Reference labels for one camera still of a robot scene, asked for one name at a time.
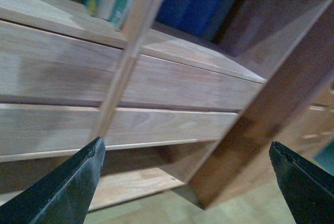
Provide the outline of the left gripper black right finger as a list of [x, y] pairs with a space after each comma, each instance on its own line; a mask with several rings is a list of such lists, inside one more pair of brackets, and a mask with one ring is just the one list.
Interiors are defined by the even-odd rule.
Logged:
[[333, 223], [333, 175], [280, 142], [269, 157], [278, 187], [296, 223]]

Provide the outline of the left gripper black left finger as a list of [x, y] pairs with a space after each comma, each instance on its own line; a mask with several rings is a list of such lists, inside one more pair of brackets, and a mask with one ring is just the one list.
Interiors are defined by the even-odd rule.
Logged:
[[105, 157], [97, 137], [28, 189], [1, 206], [1, 223], [83, 223]]

